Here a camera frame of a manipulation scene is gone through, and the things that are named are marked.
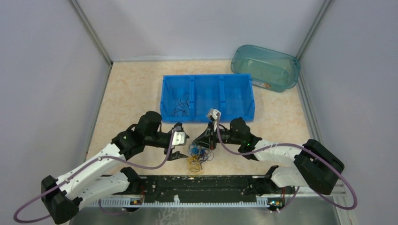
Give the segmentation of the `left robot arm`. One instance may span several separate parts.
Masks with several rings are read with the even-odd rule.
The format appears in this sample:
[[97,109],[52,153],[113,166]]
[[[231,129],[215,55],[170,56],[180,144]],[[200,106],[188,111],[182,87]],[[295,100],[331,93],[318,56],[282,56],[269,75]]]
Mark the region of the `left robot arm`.
[[50,217],[57,225],[71,220],[77,213],[93,201],[111,194],[140,190],[141,178],[133,170],[139,165],[128,162],[133,156],[143,152],[145,147],[164,150],[166,161],[185,158],[176,146],[187,144],[189,136],[181,122],[168,132],[161,130],[162,117],[155,111],[148,111],[138,123],[120,132],[99,153],[75,169],[58,177],[48,175],[41,181],[41,201]]

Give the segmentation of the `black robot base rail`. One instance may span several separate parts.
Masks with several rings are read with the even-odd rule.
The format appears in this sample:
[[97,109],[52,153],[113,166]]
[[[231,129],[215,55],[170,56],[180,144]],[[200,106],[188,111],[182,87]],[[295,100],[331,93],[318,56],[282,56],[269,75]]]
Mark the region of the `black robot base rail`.
[[279,188],[266,175],[177,176],[148,175],[115,195],[138,195],[145,203],[253,203],[263,195],[293,194],[293,187]]

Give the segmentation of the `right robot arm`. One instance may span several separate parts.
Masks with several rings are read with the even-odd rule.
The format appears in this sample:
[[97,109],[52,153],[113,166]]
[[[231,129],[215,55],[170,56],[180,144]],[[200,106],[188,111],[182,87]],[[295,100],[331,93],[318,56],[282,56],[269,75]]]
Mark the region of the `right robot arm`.
[[214,150],[218,143],[239,146],[237,154],[248,160],[276,162],[267,173],[264,187],[277,193],[286,186],[310,187],[317,193],[330,195],[344,170],[344,164],[326,147],[314,139],[302,146],[291,143],[272,143],[256,137],[242,118],[233,119],[230,128],[212,120],[207,129],[197,137],[195,145]]

